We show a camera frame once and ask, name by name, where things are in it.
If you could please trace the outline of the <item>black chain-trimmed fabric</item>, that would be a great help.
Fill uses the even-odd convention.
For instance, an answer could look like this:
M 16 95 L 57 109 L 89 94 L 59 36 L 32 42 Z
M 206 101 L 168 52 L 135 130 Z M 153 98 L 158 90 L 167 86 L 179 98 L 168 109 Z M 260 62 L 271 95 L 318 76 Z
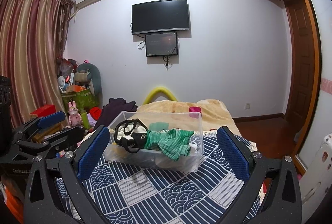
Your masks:
M 128 119 L 119 123 L 114 130 L 116 145 L 128 153 L 138 153 L 147 142 L 148 128 L 139 119 Z

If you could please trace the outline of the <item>green knit cloth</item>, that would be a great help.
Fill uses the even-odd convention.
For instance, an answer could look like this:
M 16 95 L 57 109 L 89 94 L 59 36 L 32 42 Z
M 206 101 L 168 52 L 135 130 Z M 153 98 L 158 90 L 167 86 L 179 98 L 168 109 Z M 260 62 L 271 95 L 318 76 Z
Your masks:
M 173 161 L 178 161 L 180 156 L 189 156 L 191 146 L 189 142 L 194 131 L 170 129 L 163 131 L 149 130 L 144 149 L 159 149 L 164 155 Z

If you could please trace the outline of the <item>clear plastic storage box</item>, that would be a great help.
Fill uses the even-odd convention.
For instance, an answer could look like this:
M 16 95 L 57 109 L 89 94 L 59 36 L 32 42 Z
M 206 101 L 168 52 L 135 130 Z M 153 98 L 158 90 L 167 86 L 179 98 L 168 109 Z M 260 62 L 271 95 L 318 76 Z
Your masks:
M 110 162 L 190 173 L 203 161 L 200 113 L 123 111 L 109 130 L 104 156 Z

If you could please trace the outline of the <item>red gift box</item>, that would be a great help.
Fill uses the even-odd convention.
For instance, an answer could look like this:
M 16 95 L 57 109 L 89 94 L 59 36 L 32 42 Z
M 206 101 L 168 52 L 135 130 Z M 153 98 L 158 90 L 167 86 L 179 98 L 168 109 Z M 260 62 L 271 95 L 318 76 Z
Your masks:
M 56 107 L 53 104 L 46 104 L 45 106 L 42 106 L 38 109 L 36 109 L 33 112 L 30 112 L 29 116 L 30 118 L 35 118 L 35 117 L 46 117 L 51 114 L 56 113 Z

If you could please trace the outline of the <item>green storage box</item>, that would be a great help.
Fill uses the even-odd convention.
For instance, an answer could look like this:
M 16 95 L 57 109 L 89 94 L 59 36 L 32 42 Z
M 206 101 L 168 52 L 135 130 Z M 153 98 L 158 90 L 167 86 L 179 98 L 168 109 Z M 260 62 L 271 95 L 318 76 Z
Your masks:
M 69 110 L 69 103 L 72 102 L 76 103 L 76 107 L 79 111 L 85 110 L 86 112 L 100 105 L 99 97 L 93 95 L 90 89 L 79 92 L 62 93 L 61 97 L 66 111 Z

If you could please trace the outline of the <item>dark purple garment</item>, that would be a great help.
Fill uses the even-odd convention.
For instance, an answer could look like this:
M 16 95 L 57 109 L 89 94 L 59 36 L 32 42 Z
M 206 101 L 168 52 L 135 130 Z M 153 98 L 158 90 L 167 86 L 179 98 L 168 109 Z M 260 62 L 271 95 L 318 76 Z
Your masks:
M 110 98 L 109 103 L 103 106 L 101 115 L 93 129 L 96 130 L 100 125 L 108 127 L 122 111 L 136 112 L 137 108 L 135 101 L 127 102 L 123 98 Z

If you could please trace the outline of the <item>blue white patterned bedspread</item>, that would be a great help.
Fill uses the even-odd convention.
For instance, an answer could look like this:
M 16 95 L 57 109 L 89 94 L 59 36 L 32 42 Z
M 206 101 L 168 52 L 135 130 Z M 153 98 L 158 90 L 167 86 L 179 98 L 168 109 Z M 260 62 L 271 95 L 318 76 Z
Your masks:
M 143 169 L 101 158 L 83 186 L 110 223 L 216 223 L 244 185 L 216 132 L 203 137 L 196 172 Z

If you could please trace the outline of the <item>grey green plush toy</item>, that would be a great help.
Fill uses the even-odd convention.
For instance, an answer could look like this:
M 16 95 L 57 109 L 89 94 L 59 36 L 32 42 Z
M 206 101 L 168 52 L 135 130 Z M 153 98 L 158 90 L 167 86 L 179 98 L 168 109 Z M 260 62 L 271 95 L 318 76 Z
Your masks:
M 74 74 L 74 84 L 87 85 L 91 93 L 98 96 L 102 92 L 99 69 L 91 63 L 82 63 Z

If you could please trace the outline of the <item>beige plush blanket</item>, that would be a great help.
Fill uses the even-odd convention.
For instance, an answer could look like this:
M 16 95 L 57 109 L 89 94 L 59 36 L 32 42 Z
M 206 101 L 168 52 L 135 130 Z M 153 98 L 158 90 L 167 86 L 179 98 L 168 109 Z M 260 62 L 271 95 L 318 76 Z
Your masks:
M 197 103 L 160 100 L 138 107 L 137 112 L 188 113 L 190 107 L 201 109 L 203 135 L 213 136 L 221 126 L 227 126 L 237 136 L 242 136 L 226 105 L 220 100 L 204 99 Z

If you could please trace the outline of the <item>yellow curved pillow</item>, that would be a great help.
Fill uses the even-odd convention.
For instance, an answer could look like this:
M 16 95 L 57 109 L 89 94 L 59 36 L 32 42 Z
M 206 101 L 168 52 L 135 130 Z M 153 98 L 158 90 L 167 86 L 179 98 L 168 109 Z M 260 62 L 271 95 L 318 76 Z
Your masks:
M 167 100 L 177 102 L 177 98 L 174 94 L 163 86 L 155 87 L 151 92 L 148 93 L 147 97 L 143 101 L 143 105 L 154 102 L 159 96 L 165 97 Z

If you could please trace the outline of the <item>striped brown curtain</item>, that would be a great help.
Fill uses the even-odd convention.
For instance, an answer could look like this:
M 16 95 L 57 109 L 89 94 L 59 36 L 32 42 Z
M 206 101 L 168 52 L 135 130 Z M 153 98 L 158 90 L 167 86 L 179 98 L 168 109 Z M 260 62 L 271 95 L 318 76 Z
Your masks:
M 11 80 L 15 127 L 46 104 L 63 109 L 57 60 L 73 6 L 73 0 L 1 0 L 1 75 Z

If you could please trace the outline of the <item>brown wooden door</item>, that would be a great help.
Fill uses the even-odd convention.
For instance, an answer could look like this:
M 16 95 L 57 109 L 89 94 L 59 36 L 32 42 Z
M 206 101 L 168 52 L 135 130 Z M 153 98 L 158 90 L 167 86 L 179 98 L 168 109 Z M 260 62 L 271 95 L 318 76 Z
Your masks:
M 285 0 L 292 43 L 292 75 L 285 119 L 297 135 L 317 102 L 315 89 L 317 21 L 305 0 Z

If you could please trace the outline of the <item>white wardrobe sliding door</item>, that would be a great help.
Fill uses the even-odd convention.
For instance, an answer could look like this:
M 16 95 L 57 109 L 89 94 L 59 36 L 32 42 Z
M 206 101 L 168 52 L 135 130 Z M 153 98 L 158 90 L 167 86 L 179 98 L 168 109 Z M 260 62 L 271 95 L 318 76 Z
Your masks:
M 311 0 L 321 44 L 321 80 L 314 119 L 298 155 L 303 223 L 331 223 L 331 0 Z

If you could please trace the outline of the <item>small black wall monitor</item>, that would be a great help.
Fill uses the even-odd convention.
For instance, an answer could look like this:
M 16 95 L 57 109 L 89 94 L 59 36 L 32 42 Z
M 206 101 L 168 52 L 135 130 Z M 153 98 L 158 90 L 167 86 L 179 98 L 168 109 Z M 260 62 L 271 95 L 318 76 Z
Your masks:
M 166 57 L 178 55 L 178 36 L 176 32 L 147 34 L 145 37 L 147 57 Z

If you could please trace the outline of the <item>black wall television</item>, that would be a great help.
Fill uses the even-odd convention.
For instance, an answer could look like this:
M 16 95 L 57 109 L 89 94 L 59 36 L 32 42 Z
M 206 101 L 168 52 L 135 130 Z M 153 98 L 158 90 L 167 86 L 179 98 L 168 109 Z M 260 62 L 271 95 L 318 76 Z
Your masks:
M 190 29 L 187 0 L 158 0 L 132 5 L 132 33 Z

